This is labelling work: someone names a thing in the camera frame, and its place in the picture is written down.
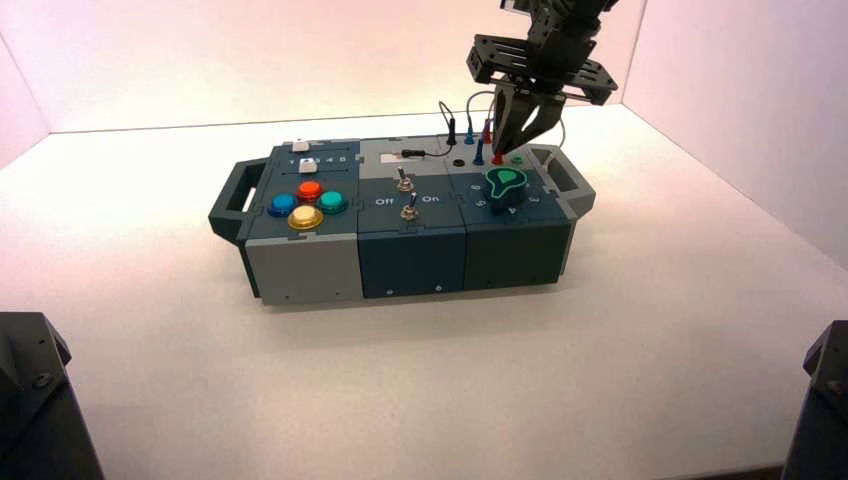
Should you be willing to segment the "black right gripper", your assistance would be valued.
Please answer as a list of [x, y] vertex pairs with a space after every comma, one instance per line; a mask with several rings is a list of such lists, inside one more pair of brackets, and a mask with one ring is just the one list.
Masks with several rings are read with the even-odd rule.
[[560, 120], [566, 87], [577, 98], [603, 105], [618, 89], [603, 65], [590, 58], [609, 7], [509, 7], [530, 19], [526, 37], [477, 34], [466, 64], [481, 84], [507, 82], [496, 89], [493, 152], [505, 154], [552, 129]]

